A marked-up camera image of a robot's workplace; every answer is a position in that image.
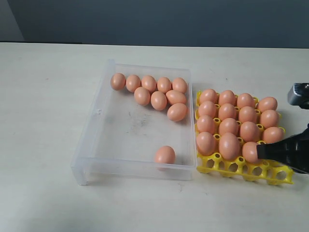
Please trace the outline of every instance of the brown egg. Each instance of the brown egg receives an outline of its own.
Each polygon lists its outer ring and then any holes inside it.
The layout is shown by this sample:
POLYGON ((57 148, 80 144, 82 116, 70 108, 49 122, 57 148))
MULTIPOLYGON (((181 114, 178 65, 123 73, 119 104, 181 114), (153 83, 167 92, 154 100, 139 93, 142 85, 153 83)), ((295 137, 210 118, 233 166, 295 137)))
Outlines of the brown egg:
POLYGON ((202 104, 205 101, 211 101, 216 104, 218 101, 218 95, 216 91, 211 88, 204 90, 199 96, 199 103, 202 104))
POLYGON ((225 133, 232 133, 237 135, 239 131, 239 125, 233 118, 224 119, 219 125, 219 134, 222 136, 225 133))
POLYGON ((172 87, 173 90, 176 90, 181 93, 186 93, 187 91, 187 83, 180 77, 173 80, 172 87))
POLYGON ((168 99, 169 104, 173 105, 176 103, 187 103, 187 98, 185 95, 181 92, 178 92, 176 90, 170 90, 166 93, 166 97, 168 99))
POLYGON ((239 135, 245 142, 257 142, 260 140, 260 130, 253 122, 242 123, 239 135))
POLYGON ((144 105, 145 106, 145 105, 148 105, 149 102, 150 102, 150 93, 144 87, 138 87, 134 91, 134 98, 135 98, 135 101, 139 105, 144 105))
POLYGON ((263 98, 259 103, 257 104, 257 109, 263 113, 266 110, 276 110, 278 107, 278 102, 273 97, 266 97, 263 98))
POLYGON ((218 112, 218 118, 220 118, 221 121, 223 121, 226 118, 236 118, 236 109, 235 107, 230 103, 225 103, 219 108, 218 112))
POLYGON ((202 132, 197 136, 197 150, 203 156, 210 156, 214 153, 216 141, 212 134, 202 132))
POLYGON ((226 160, 234 160, 240 151, 238 138, 232 133, 225 133, 219 140, 219 152, 226 160))
POLYGON ((242 156, 249 163, 259 163, 260 160, 257 158, 256 146, 258 144, 255 142, 247 142, 242 146, 242 156))
POLYGON ((240 109, 238 113, 238 120, 240 122, 254 122, 257 120, 257 113, 254 108, 250 106, 244 106, 240 109))
POLYGON ((111 87, 114 90, 122 90, 126 85, 126 77, 122 73, 115 73, 111 78, 111 87))
POLYGON ((156 163, 174 163, 176 159, 175 151, 170 146, 163 146, 155 153, 156 163))
POLYGON ((237 107, 241 109, 245 106, 255 108, 254 99, 249 93, 242 93, 237 98, 237 107))
POLYGON ((142 78, 141 86, 147 89, 149 92, 153 93, 156 88, 156 81, 152 76, 147 75, 142 78))
POLYGON ((218 100, 218 104, 220 106, 226 104, 226 103, 230 103, 233 106, 236 105, 236 97, 235 94, 231 91, 231 90, 226 90, 223 91, 220 95, 219 95, 219 100, 218 100))
POLYGON ((172 82, 167 77, 161 77, 156 86, 160 92, 167 93, 172 89, 172 82))
POLYGON ((214 134, 215 124, 212 117, 208 115, 199 117, 197 120, 197 130, 199 132, 209 132, 210 134, 214 134))
POLYGON ((151 95, 150 103, 154 109, 161 111, 165 109, 168 103, 168 100, 166 99, 166 96, 164 93, 160 91, 156 91, 151 95))
POLYGON ((284 137, 284 131, 278 127, 269 127, 263 132, 263 140, 267 144, 279 142, 284 137))
POLYGON ((131 93, 134 93, 134 91, 140 87, 140 78, 137 75, 130 75, 126 79, 126 88, 131 93))
POLYGON ((214 118, 217 113, 217 108, 212 101, 204 101, 198 108, 198 115, 209 115, 214 118))
POLYGON ((260 124, 264 128, 276 127, 279 123, 279 114, 274 110, 265 110, 260 116, 260 124))
POLYGON ((168 110, 168 118, 171 121, 178 122, 185 118, 188 108, 185 104, 176 103, 168 110))

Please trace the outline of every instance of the gray wall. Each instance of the gray wall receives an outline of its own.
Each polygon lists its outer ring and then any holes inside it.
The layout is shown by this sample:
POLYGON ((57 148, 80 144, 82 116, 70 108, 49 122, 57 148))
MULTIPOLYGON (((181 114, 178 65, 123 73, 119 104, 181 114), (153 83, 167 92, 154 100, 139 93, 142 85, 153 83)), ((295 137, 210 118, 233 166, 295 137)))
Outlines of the gray wall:
POLYGON ((27 41, 309 48, 309 0, 8 0, 27 41))
POLYGON ((0 0, 0 41, 23 41, 7 0, 0 0))

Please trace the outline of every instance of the egg tray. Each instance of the egg tray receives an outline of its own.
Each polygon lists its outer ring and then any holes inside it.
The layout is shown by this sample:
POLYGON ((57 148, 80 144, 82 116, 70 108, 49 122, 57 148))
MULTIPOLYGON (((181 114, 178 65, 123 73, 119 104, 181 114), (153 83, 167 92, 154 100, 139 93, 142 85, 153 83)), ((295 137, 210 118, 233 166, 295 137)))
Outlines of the egg tray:
MULTIPOLYGON (((202 91, 197 92, 197 101, 196 107, 199 107, 199 96, 202 91)), ((258 103, 258 99, 256 97, 253 98, 255 103, 258 103)), ((195 111, 196 120, 199 118, 197 110, 195 111)), ((214 118, 216 129, 220 124, 220 119, 214 118)), ((257 124, 259 130, 263 131, 264 127, 261 124, 257 124)), ((197 126, 195 124, 195 132, 196 136, 198 135, 197 126)), ((214 138, 218 144, 220 140, 220 135, 214 134, 214 138)), ((239 137, 239 142, 241 146, 244 144, 242 138, 239 137)), ((259 141, 258 144, 265 144, 264 141, 259 141)), ((219 172, 224 177, 232 177, 235 175, 241 175, 244 180, 248 181, 256 181, 259 179, 264 179, 269 185, 279 185, 279 184, 293 184, 292 176, 294 171, 286 166, 282 165, 279 162, 273 160, 263 159, 259 164, 253 164, 247 162, 242 156, 238 156, 233 161, 225 160, 222 155, 218 152, 216 148, 216 152, 210 156, 203 156, 197 151, 197 170, 200 173, 209 173, 212 171, 219 172)))

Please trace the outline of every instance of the clear plastic container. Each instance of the clear plastic container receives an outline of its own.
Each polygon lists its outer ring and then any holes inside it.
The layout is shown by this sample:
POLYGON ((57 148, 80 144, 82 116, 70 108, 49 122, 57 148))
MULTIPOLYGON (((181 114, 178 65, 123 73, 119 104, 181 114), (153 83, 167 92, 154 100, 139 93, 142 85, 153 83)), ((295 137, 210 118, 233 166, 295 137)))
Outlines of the clear plastic container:
POLYGON ((72 160, 77 183, 86 185, 88 173, 190 180, 197 166, 190 79, 187 69, 115 64, 109 60, 72 160), (159 112, 150 104, 138 105, 126 88, 114 91, 110 79, 119 72, 140 78, 152 75, 156 80, 162 76, 170 80, 182 77, 188 83, 186 118, 172 122, 167 109, 159 112), (164 145, 174 148, 174 164, 153 161, 158 148, 164 145))

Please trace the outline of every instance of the white table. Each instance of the white table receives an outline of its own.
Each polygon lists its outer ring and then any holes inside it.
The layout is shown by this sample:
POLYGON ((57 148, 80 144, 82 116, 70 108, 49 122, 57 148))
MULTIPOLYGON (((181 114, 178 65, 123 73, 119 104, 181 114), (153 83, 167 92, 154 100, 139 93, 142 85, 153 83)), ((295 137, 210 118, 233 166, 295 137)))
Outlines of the white table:
POLYGON ((109 58, 189 68, 195 92, 272 95, 287 135, 309 122, 286 101, 294 82, 309 80, 306 49, 0 43, 0 231, 308 231, 306 175, 282 187, 197 172, 77 185, 70 161, 109 58))

